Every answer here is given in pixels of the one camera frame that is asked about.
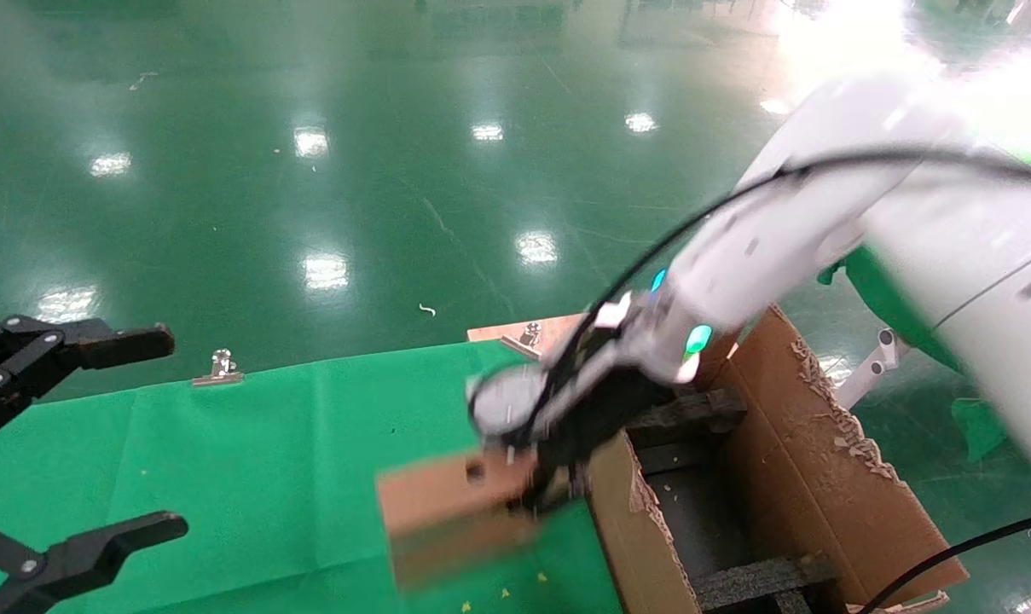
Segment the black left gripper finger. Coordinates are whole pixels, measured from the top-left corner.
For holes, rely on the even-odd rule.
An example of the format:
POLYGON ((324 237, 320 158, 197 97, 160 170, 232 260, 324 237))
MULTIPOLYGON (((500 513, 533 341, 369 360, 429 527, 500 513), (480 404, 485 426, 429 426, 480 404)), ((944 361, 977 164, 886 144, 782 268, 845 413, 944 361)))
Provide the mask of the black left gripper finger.
POLYGON ((0 613, 47 613, 62 601, 109 586, 134 553, 188 533, 187 520, 156 512, 74 534, 37 552, 0 531, 0 613))
POLYGON ((0 429, 78 370, 102 370, 175 352, 165 325, 113 330, 102 319, 0 320, 0 429))

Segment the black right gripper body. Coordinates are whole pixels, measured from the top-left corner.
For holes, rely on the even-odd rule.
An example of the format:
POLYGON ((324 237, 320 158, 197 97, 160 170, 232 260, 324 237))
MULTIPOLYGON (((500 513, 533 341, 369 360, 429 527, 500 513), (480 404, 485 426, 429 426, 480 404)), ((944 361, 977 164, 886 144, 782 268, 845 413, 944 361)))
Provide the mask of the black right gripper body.
POLYGON ((581 388, 565 415, 535 432, 537 465, 589 463, 594 451, 618 432, 675 399, 674 385, 659 384, 639 367, 611 366, 604 376, 581 388))

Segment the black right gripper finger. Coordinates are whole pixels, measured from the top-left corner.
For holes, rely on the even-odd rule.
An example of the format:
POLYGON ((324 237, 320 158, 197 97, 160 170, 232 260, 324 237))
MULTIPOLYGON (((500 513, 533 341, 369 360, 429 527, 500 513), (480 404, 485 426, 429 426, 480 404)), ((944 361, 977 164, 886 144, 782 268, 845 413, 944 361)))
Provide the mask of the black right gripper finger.
POLYGON ((539 463, 528 482, 528 513, 551 514, 589 491, 587 462, 567 466, 539 463))

